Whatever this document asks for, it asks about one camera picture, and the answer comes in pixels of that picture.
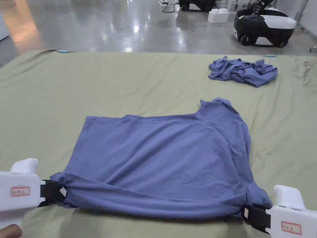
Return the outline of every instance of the handwritten label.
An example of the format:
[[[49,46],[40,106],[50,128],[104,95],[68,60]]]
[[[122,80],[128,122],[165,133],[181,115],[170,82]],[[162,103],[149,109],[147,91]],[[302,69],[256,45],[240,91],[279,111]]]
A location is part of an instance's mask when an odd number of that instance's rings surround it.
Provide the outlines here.
[[[27,196],[30,195],[30,187],[11,188],[11,196]]]
[[[283,221],[281,223],[281,226],[282,226],[283,231],[297,234],[297,235],[301,235],[301,225],[299,225],[299,224],[289,223],[289,222]]]

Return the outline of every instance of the blue t-shirt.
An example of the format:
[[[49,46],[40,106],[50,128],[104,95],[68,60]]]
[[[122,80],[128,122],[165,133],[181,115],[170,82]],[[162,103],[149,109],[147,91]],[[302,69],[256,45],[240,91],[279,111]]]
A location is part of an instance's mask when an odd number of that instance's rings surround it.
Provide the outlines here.
[[[194,114],[88,116],[64,172],[66,207],[204,219],[271,204],[249,167],[248,127],[230,102]]]

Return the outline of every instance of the gray floor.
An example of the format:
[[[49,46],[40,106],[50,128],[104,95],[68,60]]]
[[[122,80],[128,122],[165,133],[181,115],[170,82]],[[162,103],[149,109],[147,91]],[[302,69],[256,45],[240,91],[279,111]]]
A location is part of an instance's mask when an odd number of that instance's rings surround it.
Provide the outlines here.
[[[163,13],[156,0],[0,0],[11,37],[0,41],[0,67],[30,50],[316,55],[317,39],[298,27],[284,48],[246,47],[233,18],[210,24],[201,12]]]

